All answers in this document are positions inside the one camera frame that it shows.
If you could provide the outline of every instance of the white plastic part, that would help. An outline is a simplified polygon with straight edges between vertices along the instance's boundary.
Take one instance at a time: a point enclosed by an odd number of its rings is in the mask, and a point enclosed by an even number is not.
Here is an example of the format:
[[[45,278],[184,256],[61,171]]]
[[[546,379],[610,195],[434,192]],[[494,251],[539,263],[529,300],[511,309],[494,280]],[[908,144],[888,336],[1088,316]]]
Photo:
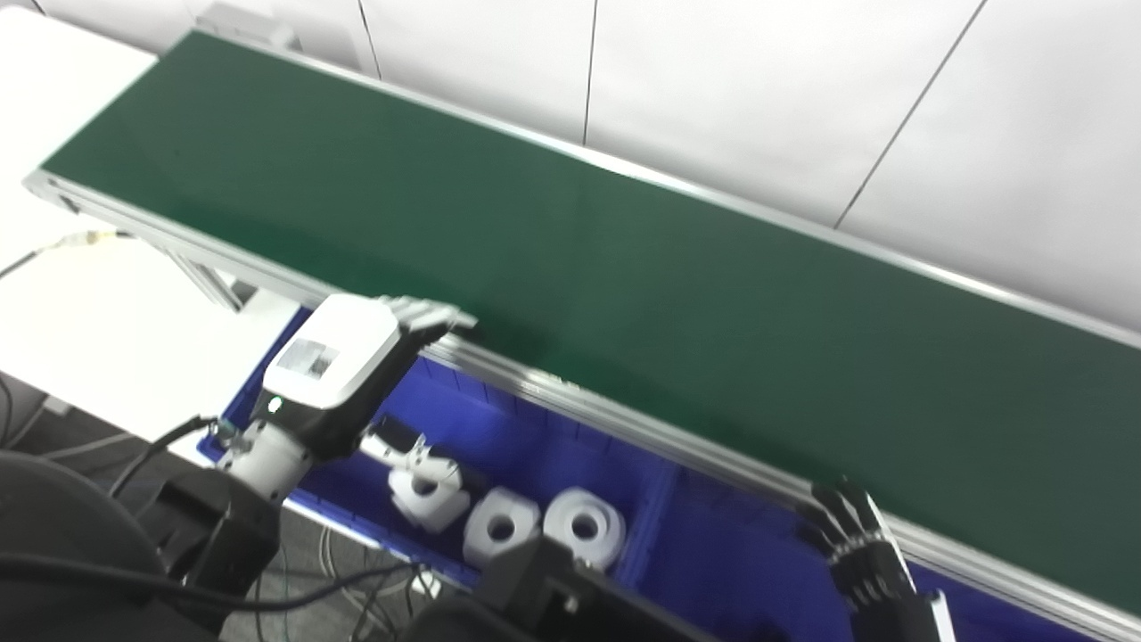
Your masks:
[[[218,468],[261,497],[281,504],[313,468],[313,457],[285,431],[269,423],[251,428],[245,438],[250,449],[230,449]]]
[[[539,504],[496,487],[471,511],[463,527],[463,559],[477,569],[500,553],[539,536]]]
[[[399,338],[396,316],[383,301],[330,294],[269,363],[262,388],[311,408],[335,408]]]
[[[606,570],[622,554],[626,522],[614,506],[581,488],[560,493],[547,509],[543,534],[574,556]]]
[[[462,486],[459,464],[454,460],[429,455],[424,436],[420,436],[412,450],[400,453],[379,437],[370,434],[361,441],[361,453],[390,469],[408,471],[424,481],[456,489]]]
[[[443,531],[471,506],[471,495],[458,486],[440,486],[404,470],[393,469],[388,488],[396,510],[430,534]]]

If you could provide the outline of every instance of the white wall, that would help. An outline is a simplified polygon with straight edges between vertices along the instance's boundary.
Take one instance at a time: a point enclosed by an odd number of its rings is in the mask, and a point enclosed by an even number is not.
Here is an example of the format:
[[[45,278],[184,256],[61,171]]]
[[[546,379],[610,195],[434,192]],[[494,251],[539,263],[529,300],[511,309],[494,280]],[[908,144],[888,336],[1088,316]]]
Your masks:
[[[1139,33],[992,0],[840,228],[1141,331]]]
[[[317,57],[1141,331],[1133,0],[232,1]],[[207,2],[41,0],[157,51]]]

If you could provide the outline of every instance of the robot finger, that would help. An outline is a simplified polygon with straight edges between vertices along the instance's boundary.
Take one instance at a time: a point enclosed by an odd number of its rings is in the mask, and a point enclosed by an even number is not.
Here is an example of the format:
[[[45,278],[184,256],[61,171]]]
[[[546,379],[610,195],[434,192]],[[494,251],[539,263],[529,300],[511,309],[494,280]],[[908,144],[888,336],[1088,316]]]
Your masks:
[[[820,529],[816,527],[800,525],[796,527],[795,536],[796,539],[818,551],[826,560],[832,558],[832,555],[836,552],[835,546],[833,546],[832,543],[828,542],[828,538],[824,537],[824,534],[820,533]]]
[[[801,504],[796,506],[796,513],[809,521],[825,539],[832,543],[833,546],[843,544],[847,542],[847,537],[836,526],[836,522],[832,521],[832,518],[825,513],[819,506],[812,504]]]
[[[844,498],[834,488],[815,483],[812,485],[812,497],[828,510],[828,513],[832,514],[848,537],[860,534],[859,523],[852,517],[851,511],[844,503]]]
[[[852,505],[852,509],[856,509],[856,514],[859,517],[864,530],[876,531],[885,528],[883,515],[880,514],[880,509],[876,507],[875,502],[867,491],[847,478],[841,479],[836,488],[840,489],[840,494],[843,495],[844,499]]]

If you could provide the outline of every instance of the blue plastic bin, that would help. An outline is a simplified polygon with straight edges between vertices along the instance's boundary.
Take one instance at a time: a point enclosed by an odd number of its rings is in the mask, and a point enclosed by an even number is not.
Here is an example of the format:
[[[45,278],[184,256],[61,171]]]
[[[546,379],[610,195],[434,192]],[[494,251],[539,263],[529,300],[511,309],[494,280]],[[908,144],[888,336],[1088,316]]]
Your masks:
[[[224,416],[246,426],[269,360],[308,317],[299,311]],[[680,469],[591,428],[421,359],[379,411],[446,446],[462,463],[543,507],[583,487],[626,519],[610,577],[726,642],[848,642],[848,613],[820,556],[793,537],[794,513]],[[217,460],[219,445],[200,450]],[[388,470],[362,455],[314,470],[291,498],[461,584],[461,518],[432,536],[393,507]],[[947,594],[960,642],[1089,642],[1074,631],[913,567]]]
[[[270,356],[306,317],[299,314],[293,319]],[[224,414],[235,426],[249,425],[268,361],[251,375]],[[379,413],[424,433],[428,444],[446,447],[462,464],[484,474],[488,488],[505,487],[543,509],[570,487],[601,497],[626,520],[626,545],[609,575],[625,586],[639,579],[648,543],[661,526],[674,464],[426,359],[418,361]],[[200,450],[216,461],[222,454],[212,439],[204,440]],[[474,585],[478,571],[462,555],[467,515],[438,535],[413,527],[393,506],[388,471],[357,454],[315,469],[290,498],[461,584]]]
[[[682,470],[639,593],[727,642],[849,642],[843,602],[819,554],[794,536],[795,513]],[[911,566],[921,591],[941,590],[958,642],[1090,639],[939,574]]]

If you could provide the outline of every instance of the metal bracket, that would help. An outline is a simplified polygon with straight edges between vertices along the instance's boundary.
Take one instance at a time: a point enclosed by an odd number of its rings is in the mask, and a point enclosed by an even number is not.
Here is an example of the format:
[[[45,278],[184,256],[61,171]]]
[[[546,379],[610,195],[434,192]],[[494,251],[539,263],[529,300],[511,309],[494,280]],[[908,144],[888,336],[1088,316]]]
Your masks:
[[[253,295],[253,292],[258,291],[256,286],[238,279],[235,279],[233,285],[227,285],[226,281],[215,268],[195,262],[180,253],[157,245],[155,246],[159,251],[170,257],[170,260],[175,261],[175,265],[186,274],[191,282],[197,285],[199,290],[208,299],[230,311],[241,311],[245,302]]]

